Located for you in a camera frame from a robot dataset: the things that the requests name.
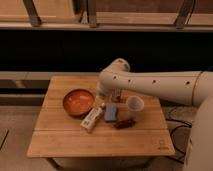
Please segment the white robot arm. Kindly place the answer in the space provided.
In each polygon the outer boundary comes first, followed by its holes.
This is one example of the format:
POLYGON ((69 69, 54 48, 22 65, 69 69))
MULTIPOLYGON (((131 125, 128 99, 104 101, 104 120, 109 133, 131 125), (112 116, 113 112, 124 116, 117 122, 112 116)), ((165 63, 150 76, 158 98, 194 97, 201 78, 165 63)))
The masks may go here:
POLYGON ((183 171, 213 171, 213 72, 133 73, 118 58, 100 72, 97 94, 105 98, 115 89, 197 107, 183 171))

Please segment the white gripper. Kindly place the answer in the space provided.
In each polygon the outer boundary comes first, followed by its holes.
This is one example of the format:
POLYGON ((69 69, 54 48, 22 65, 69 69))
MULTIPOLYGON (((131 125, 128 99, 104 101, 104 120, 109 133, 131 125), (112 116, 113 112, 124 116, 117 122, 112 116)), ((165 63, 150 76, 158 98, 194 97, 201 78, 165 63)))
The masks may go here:
POLYGON ((119 102, 121 99, 121 90, 119 88, 110 88, 101 82, 97 83, 96 94, 102 98, 111 96, 113 102, 119 102))

